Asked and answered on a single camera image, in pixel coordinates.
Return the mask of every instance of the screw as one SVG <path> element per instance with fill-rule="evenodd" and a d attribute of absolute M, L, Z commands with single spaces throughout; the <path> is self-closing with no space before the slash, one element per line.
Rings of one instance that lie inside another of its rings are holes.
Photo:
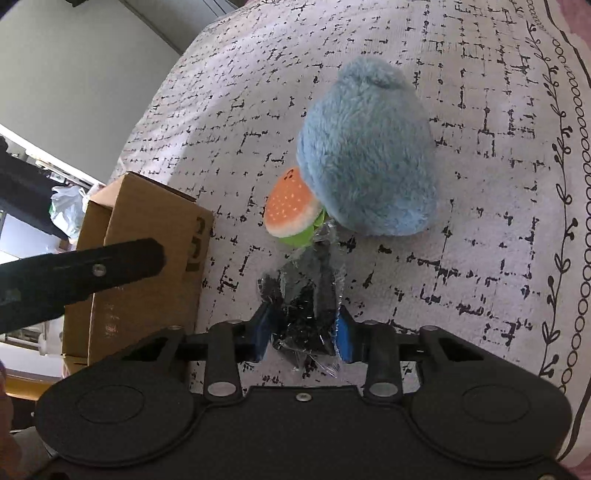
<path fill-rule="evenodd" d="M 230 382 L 215 382 L 208 386 L 207 391 L 214 397 L 229 397 L 236 391 L 236 385 Z"/>
<path fill-rule="evenodd" d="M 303 393 L 302 392 L 302 393 L 298 393 L 295 396 L 295 399 L 297 401 L 310 401 L 310 400 L 312 400 L 312 395 L 310 395 L 309 393 Z"/>
<path fill-rule="evenodd" d="M 398 393 L 398 387 L 390 382 L 376 382 L 369 387 L 369 392 L 376 397 L 392 397 Z"/>
<path fill-rule="evenodd" d="M 102 263 L 95 263 L 92 266 L 92 274 L 95 277 L 104 277 L 107 273 L 107 267 L 104 266 Z"/>

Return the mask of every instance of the blue plush toy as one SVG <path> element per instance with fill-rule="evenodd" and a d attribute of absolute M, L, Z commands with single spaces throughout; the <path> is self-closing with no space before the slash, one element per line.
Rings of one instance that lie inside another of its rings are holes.
<path fill-rule="evenodd" d="M 309 111 L 300 132 L 301 176 L 343 226 L 411 235 L 436 209 L 428 119 L 402 72 L 359 58 Z"/>

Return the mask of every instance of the black line pattern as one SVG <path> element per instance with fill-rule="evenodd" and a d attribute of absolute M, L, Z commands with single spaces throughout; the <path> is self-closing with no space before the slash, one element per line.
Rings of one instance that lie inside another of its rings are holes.
<path fill-rule="evenodd" d="M 258 306 L 256 279 L 290 251 L 264 229 L 265 200 L 295 164 L 307 108 L 350 59 L 380 56 L 400 66 L 429 112 L 440 207 L 412 238 L 341 232 L 343 301 L 360 321 L 402 332 L 437 324 L 552 381 L 577 411 L 564 452 L 580 452 L 576 422 L 591 397 L 591 352 L 579 348 L 591 335 L 591 200 L 587 211 L 582 202 L 584 191 L 591 199 L 590 90 L 576 82 L 585 76 L 577 54 L 536 13 L 543 3 L 263 0 L 209 26 L 157 92 L 118 168 L 215 213 L 199 329 Z M 587 235 L 573 220 L 583 218 Z M 413 366 L 402 367 L 405 388 L 416 388 Z M 292 372 L 269 351 L 241 375 L 245 387 L 361 384 L 365 369 L 345 366 L 336 379 L 321 367 Z"/>

